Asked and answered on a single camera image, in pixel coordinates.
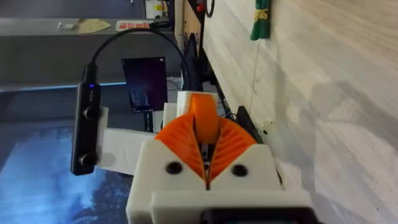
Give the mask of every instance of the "orange plastic part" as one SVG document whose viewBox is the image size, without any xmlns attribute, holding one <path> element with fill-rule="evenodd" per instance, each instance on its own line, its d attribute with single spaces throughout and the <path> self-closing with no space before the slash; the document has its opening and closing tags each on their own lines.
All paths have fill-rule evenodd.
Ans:
<svg viewBox="0 0 398 224">
<path fill-rule="evenodd" d="M 256 141 L 236 123 L 218 118 L 220 124 L 220 136 L 211 158 L 208 182 L 210 183 L 225 170 L 236 158 Z"/>
<path fill-rule="evenodd" d="M 216 144 L 220 127 L 213 97 L 211 95 L 193 94 L 188 113 L 195 115 L 197 141 L 205 144 Z"/>
<path fill-rule="evenodd" d="M 182 115 L 171 121 L 156 135 L 155 139 L 161 140 L 206 182 L 203 159 L 193 131 L 193 113 Z"/>
<path fill-rule="evenodd" d="M 187 166 L 209 184 L 256 141 L 234 122 L 217 116 L 211 95 L 193 94 L 187 114 L 171 121 L 156 135 Z M 216 144 L 206 177 L 198 143 Z"/>
</svg>

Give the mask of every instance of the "computer monitor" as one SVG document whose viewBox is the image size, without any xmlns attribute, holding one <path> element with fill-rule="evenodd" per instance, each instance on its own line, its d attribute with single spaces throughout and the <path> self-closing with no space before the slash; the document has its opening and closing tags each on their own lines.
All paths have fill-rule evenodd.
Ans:
<svg viewBox="0 0 398 224">
<path fill-rule="evenodd" d="M 164 57 L 122 59 L 132 112 L 161 111 L 167 102 Z"/>
</svg>

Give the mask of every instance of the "desk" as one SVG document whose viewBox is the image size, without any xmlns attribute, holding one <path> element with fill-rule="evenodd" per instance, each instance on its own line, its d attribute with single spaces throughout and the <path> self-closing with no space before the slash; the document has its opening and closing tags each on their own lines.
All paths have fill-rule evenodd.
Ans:
<svg viewBox="0 0 398 224">
<path fill-rule="evenodd" d="M 205 20 L 232 110 L 269 132 L 285 188 L 325 223 L 398 223 L 398 5 L 274 0 L 271 39 L 252 42 L 254 2 L 216 0 Z"/>
</svg>

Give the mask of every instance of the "screw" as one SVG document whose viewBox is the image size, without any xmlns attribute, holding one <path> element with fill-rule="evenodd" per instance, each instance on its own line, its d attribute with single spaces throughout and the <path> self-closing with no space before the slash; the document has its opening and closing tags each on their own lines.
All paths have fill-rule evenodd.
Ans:
<svg viewBox="0 0 398 224">
<path fill-rule="evenodd" d="M 244 177 L 248 174 L 248 168 L 242 164 L 236 164 L 232 167 L 232 173 L 237 177 Z"/>
<path fill-rule="evenodd" d="M 171 162 L 166 166 L 166 172 L 171 175 L 179 174 L 181 173 L 181 171 L 182 171 L 182 165 L 179 162 Z"/>
</svg>

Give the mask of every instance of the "white surface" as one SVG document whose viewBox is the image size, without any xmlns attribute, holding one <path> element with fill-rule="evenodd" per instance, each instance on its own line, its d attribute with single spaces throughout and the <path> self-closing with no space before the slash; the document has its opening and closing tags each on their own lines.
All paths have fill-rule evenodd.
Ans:
<svg viewBox="0 0 398 224">
<path fill-rule="evenodd" d="M 177 117 L 187 113 L 189 107 L 191 105 L 191 96 L 192 94 L 203 94 L 203 95 L 211 95 L 214 99 L 214 104 L 217 107 L 218 102 L 218 94 L 217 93 L 209 93 L 209 92 L 198 92 L 198 91 L 179 91 L 177 97 Z"/>
<path fill-rule="evenodd" d="M 164 111 L 154 111 L 153 112 L 153 121 L 154 121 L 154 133 L 159 133 L 161 128 L 160 125 L 163 121 L 163 113 Z"/>
<path fill-rule="evenodd" d="M 173 119 L 177 117 L 177 104 L 165 103 L 163 112 L 163 127 L 166 127 Z"/>
<path fill-rule="evenodd" d="M 236 164 L 246 166 L 247 176 L 233 175 L 231 170 Z M 282 190 L 269 147 L 264 144 L 252 145 L 211 181 L 210 189 L 211 191 Z"/>
<path fill-rule="evenodd" d="M 156 192 L 152 196 L 155 224 L 199 224 L 200 214 L 209 208 L 312 207 L 306 192 L 206 191 Z"/>
<path fill-rule="evenodd" d="M 105 129 L 103 147 L 98 151 L 97 166 L 106 170 L 134 175 L 142 144 L 154 137 L 155 134 L 143 131 Z"/>
<path fill-rule="evenodd" d="M 178 175 L 170 175 L 165 171 L 166 165 L 174 161 L 183 165 Z M 184 190 L 204 192 L 205 183 L 160 140 L 145 142 L 127 201 L 129 223 L 152 223 L 150 204 L 154 192 Z"/>
</svg>

